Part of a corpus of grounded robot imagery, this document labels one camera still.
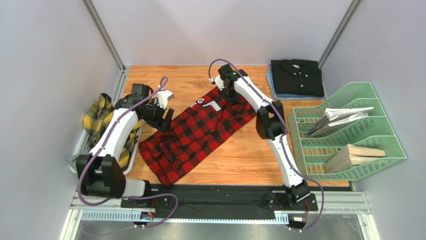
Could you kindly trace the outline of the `red black plaid shirt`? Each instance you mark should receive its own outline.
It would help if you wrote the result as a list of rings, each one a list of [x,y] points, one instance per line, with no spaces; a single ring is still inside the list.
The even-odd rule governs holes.
[[[195,101],[171,121],[171,130],[157,131],[138,149],[162,185],[175,184],[257,115],[244,97],[236,104],[218,88]]]

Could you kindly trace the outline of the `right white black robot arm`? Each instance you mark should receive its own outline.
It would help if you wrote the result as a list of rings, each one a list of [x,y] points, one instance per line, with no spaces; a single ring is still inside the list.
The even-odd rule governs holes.
[[[289,147],[289,129],[282,103],[266,96],[247,74],[230,63],[222,65],[218,76],[211,81],[232,100],[241,96],[252,106],[256,112],[256,131],[261,139],[266,140],[279,165],[286,204],[290,208],[306,207],[311,191]]]

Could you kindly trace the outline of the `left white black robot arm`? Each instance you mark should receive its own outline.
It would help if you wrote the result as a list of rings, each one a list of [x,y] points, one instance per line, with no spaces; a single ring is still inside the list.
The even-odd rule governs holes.
[[[157,90],[152,90],[148,85],[135,83],[131,93],[116,102],[112,120],[98,143],[89,153],[76,158],[77,194],[81,200],[85,196],[105,200],[144,196],[148,182],[127,178],[119,158],[138,123],[145,122],[161,132],[171,130],[174,109],[167,105],[174,92],[164,86],[161,83]]]

